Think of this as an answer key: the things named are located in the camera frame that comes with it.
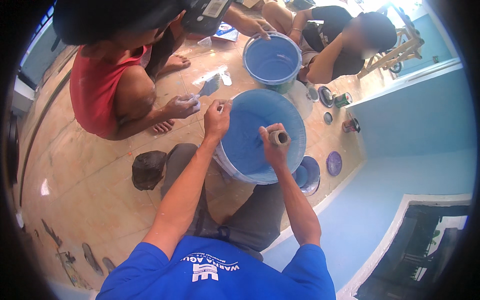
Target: wooden stand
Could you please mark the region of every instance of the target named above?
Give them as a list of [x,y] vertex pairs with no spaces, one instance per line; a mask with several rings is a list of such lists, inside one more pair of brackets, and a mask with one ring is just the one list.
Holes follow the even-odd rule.
[[392,51],[385,53],[384,55],[376,54],[375,56],[370,58],[370,60],[367,63],[367,66],[364,66],[363,69],[361,69],[360,73],[357,74],[357,77],[359,79],[377,68],[383,68],[384,70],[387,70],[401,61],[409,60],[412,58],[417,58],[421,60],[422,58],[421,55],[418,53],[418,49],[423,44],[425,44],[425,41],[420,37],[420,31],[415,29],[412,21],[410,21],[410,18],[407,15],[405,15],[403,12],[401,12],[391,2],[388,2],[387,4],[382,6],[379,10],[377,10],[377,12],[386,14],[387,9],[389,7],[392,7],[396,11],[396,13],[398,13],[403,23],[405,24],[405,27],[397,28],[396,35],[397,36],[405,35],[408,40],[402,44],[401,43],[402,39],[399,38],[397,46],[394,47]]

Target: man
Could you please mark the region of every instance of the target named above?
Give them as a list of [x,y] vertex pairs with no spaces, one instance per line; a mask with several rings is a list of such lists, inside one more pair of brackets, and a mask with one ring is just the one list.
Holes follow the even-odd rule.
[[[123,140],[149,127],[172,129],[174,119],[199,111],[193,95],[176,96],[154,109],[155,78],[186,68],[186,57],[172,55],[187,32],[183,13],[166,15],[171,0],[58,0],[53,25],[64,43],[80,45],[72,68],[70,95],[78,123],[109,140]],[[274,30],[229,9],[223,19],[241,33]]]
[[[318,218],[287,166],[288,146],[260,127],[266,160],[278,183],[257,185],[224,224],[208,212],[204,179],[212,154],[229,126],[231,101],[215,100],[205,114],[197,147],[178,144],[167,156],[162,201],[150,230],[130,257],[108,275],[102,299],[335,299]],[[300,248],[282,273],[263,264],[260,251],[280,234],[287,209]]]
[[295,15],[270,2],[264,5],[262,15],[300,47],[304,68],[298,79],[313,84],[327,84],[339,76],[357,74],[365,59],[385,52],[397,41],[395,26],[378,12],[360,13],[353,18],[340,6],[323,6]]

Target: floor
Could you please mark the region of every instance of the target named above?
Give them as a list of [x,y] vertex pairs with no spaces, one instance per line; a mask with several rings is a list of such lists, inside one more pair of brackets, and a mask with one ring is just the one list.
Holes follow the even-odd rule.
[[[204,113],[213,99],[228,99],[242,91],[260,88],[242,67],[241,56],[247,39],[240,36],[237,43],[214,41],[211,48],[203,48],[196,45],[196,41],[187,40],[179,49],[179,54],[191,59],[192,66],[156,82],[156,107],[163,106],[175,95],[197,93],[200,86],[195,81],[222,66],[227,67],[232,86],[221,86],[211,97],[202,97],[201,111],[185,120],[177,120],[174,130],[168,134],[153,135],[153,132],[145,131],[119,142],[89,134],[74,118],[69,84],[63,87],[33,143],[25,170],[21,208],[18,207],[18,185],[14,191],[17,209],[22,212],[26,230],[33,237],[35,252],[45,276],[71,284],[56,257],[58,248],[59,252],[70,252],[76,258],[72,266],[93,289],[98,290],[108,273],[102,258],[108,257],[119,265],[128,257],[151,226],[160,203],[161,183],[153,191],[141,192],[134,188],[131,181],[134,158],[151,150],[169,152],[178,143],[201,143]],[[46,81],[32,110],[22,121],[21,166],[35,120],[55,87],[71,69],[73,59]],[[391,80],[388,71],[376,70],[361,80],[356,76],[344,76],[327,86],[340,93],[350,92],[354,101],[358,101]],[[334,117],[331,125],[323,121],[323,113],[327,110]],[[318,192],[307,198],[312,206],[329,195],[363,160],[356,135],[341,130],[340,124],[347,118],[344,108],[326,108],[317,102],[313,105],[312,114],[305,120],[305,154],[317,159],[322,176]],[[331,151],[338,151],[343,158],[343,169],[336,177],[330,176],[325,169],[325,159]],[[219,166],[212,162],[205,181],[210,212],[214,219],[221,222],[247,200],[253,185],[224,180],[219,170]],[[48,235],[42,220],[62,240],[60,247]],[[285,213],[282,229],[288,226]],[[104,276],[95,273],[86,262],[83,242],[91,246]]]

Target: black hair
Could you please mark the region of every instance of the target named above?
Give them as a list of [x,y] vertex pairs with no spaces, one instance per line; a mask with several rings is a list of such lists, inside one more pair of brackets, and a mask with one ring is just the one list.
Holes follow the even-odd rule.
[[360,13],[358,17],[365,38],[373,48],[379,49],[379,53],[395,46],[397,42],[396,29],[386,15],[379,12],[367,12]]
[[135,188],[153,190],[162,180],[163,166],[167,154],[162,151],[149,151],[139,154],[132,164],[132,182]]

